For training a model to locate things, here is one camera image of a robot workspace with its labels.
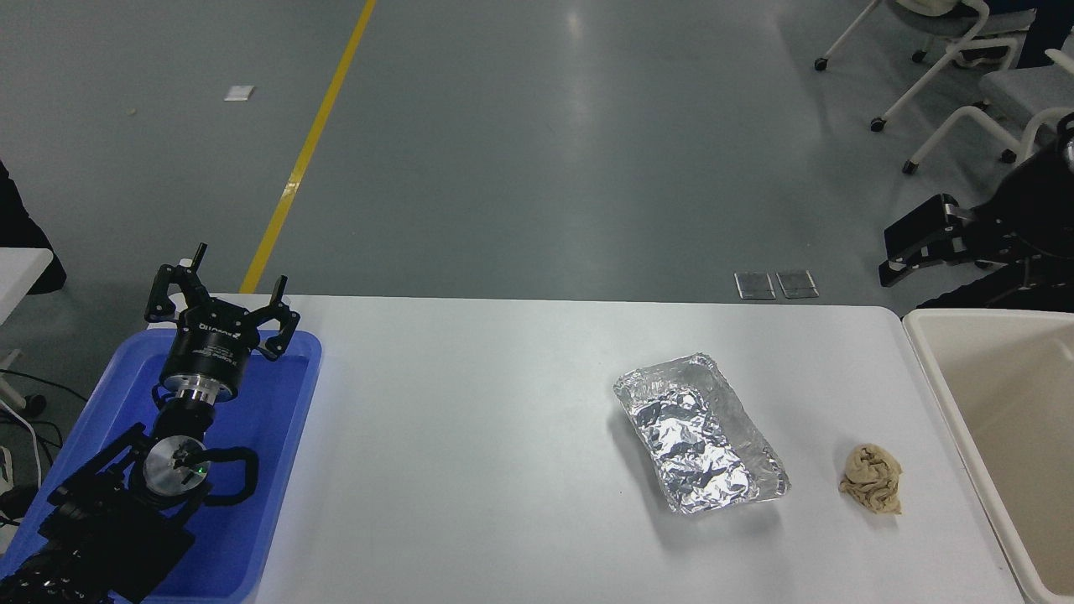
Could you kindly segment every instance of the white cable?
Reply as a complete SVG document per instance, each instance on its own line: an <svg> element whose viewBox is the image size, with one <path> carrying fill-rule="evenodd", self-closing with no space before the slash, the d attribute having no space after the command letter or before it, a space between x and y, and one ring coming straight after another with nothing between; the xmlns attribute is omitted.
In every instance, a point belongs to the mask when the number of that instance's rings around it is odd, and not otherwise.
<svg viewBox="0 0 1074 604"><path fill-rule="evenodd" d="M8 409L8 413L11 414L11 416L14 417L16 421L18 421L19 423L21 423L23 426L25 426L26 429L30 431L30 443L31 443L30 446L33 447L33 462L38 464L38 488L40 489L41 488L41 451L38 450L38 433L33 431L33 427L30 426L30 422L27 421L27 420L25 420L25 419L23 419L23 416L18 415L17 413L15 413L14 409L12 409L11 407L9 407L8 403L3 402L3 399L0 399L0 405L3 405L3 408Z"/></svg>

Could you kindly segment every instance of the beige cloth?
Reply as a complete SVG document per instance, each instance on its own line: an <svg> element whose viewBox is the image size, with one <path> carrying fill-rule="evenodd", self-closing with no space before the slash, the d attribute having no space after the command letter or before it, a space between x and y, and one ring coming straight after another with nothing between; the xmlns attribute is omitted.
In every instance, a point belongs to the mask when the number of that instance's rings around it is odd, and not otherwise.
<svg viewBox="0 0 1074 604"><path fill-rule="evenodd" d="M903 9L909 9L927 17L939 17L954 9L959 0L895 0Z"/></svg>
<svg viewBox="0 0 1074 604"><path fill-rule="evenodd" d="M899 475L902 466L879 445L858 445L846 458L839 490L873 514L902 514Z"/></svg>

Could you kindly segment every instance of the robotic arm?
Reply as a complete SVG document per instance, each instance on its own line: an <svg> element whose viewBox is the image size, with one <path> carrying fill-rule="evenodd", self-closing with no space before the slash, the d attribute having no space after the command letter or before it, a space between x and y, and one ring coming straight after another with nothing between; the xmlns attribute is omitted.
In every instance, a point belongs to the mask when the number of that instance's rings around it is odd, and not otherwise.
<svg viewBox="0 0 1074 604"><path fill-rule="evenodd" d="M252 312L212 298L198 278L205 248L198 247L189 267L161 265L149 293L146 320L176 325L151 392L159 412L153 429L146 435L135 423L49 493L56 508L39 530L48 543L0 580L0 603L112 603L110 592L139 603L193 545L184 526L199 507L236 505L253 494L257 454L206 448L205 432L216 403L238 394L250 354L278 359L300 317L282 301L284 276L268 304ZM186 299L178 315L168 298L172 285ZM258 328L274 319L278 333L262 342ZM235 461L245 464L242 490L212 492L212 465Z"/></svg>

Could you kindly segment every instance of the white tabletop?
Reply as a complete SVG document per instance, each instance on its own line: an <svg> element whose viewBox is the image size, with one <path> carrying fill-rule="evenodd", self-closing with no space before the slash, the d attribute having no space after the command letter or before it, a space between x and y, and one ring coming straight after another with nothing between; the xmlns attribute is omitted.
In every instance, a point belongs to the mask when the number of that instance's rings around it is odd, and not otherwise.
<svg viewBox="0 0 1074 604"><path fill-rule="evenodd" d="M260 604L1022 601L885 310L291 303L324 357ZM782 457L782 500L667 508L611 387L696 351ZM838 492L866 442L904 468L901 516Z"/></svg>
<svg viewBox="0 0 1074 604"><path fill-rule="evenodd" d="M47 249L0 247L0 323L52 261L53 253Z"/></svg>

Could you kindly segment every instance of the crumpled aluminum foil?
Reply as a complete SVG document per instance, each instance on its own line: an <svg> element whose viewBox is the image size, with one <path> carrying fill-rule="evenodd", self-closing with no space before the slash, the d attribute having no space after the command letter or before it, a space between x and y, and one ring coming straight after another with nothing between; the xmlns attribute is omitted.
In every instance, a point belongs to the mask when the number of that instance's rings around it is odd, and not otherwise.
<svg viewBox="0 0 1074 604"><path fill-rule="evenodd" d="M632 371L614 390L671 509L768 501L790 488L780 458L707 355Z"/></svg>

